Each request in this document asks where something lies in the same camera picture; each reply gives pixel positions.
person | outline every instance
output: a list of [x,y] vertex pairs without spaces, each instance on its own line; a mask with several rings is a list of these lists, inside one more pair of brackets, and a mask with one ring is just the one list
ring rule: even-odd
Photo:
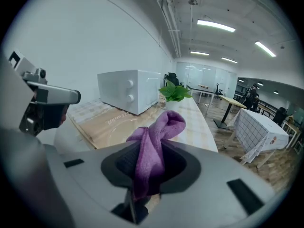
[[252,107],[256,96],[257,96],[257,84],[253,84],[246,95],[245,102],[243,103],[243,105],[247,107],[246,108],[247,110],[249,110]]
[[256,97],[253,100],[252,108],[250,108],[250,111],[257,112],[258,107],[258,101],[259,101],[259,94],[256,94]]

purple cloth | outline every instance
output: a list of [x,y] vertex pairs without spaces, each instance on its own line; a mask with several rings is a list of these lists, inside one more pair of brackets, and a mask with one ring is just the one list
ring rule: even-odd
[[148,127],[139,127],[127,141],[141,140],[133,180],[134,198],[147,196],[158,190],[165,173],[161,139],[171,139],[180,134],[186,122],[177,112],[165,111]]

fluorescent light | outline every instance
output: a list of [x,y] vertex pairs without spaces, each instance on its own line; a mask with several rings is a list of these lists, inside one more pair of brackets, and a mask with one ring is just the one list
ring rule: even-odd
[[233,60],[230,60],[230,59],[228,59],[228,58],[224,58],[224,57],[222,57],[222,59],[227,60],[227,61],[229,61],[229,62],[238,63],[238,62],[233,61]]
[[204,53],[204,52],[198,52],[198,51],[192,51],[191,53],[192,53],[192,54],[200,54],[200,55],[205,55],[205,56],[208,56],[208,55],[209,55],[208,53]]
[[276,55],[271,51],[269,50],[267,47],[265,47],[261,42],[257,41],[256,42],[256,45],[258,45],[259,47],[261,47],[265,52],[267,52],[270,56],[272,57],[276,57]]
[[230,32],[234,32],[236,29],[232,28],[232,27],[228,27],[226,25],[221,25],[218,23],[214,23],[214,22],[210,22],[210,21],[204,21],[204,20],[198,20],[198,25],[207,25],[207,26],[211,26],[211,27],[216,27],[216,28],[220,28],[220,29],[224,29]]

tablecloth with grid pattern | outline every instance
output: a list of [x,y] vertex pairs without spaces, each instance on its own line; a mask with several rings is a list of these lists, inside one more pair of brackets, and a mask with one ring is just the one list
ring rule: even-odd
[[236,137],[251,163],[262,151],[282,149],[288,144],[288,134],[271,119],[258,113],[240,109],[228,126],[234,126]]
[[[186,128],[171,140],[218,152],[212,133],[194,100],[184,98],[179,104],[178,113],[185,119]],[[96,99],[74,105],[68,115],[83,137],[100,149],[125,142],[135,129],[150,126],[163,111],[165,99],[162,97],[140,115],[130,114]]]

glass wall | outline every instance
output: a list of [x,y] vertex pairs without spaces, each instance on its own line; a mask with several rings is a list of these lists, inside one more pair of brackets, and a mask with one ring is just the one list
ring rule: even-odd
[[229,98],[233,98],[238,79],[237,74],[224,69],[195,63],[180,62],[176,65],[176,76],[184,85],[203,85],[214,91],[216,91],[216,84],[218,84],[218,89],[221,89],[223,95],[226,95]]

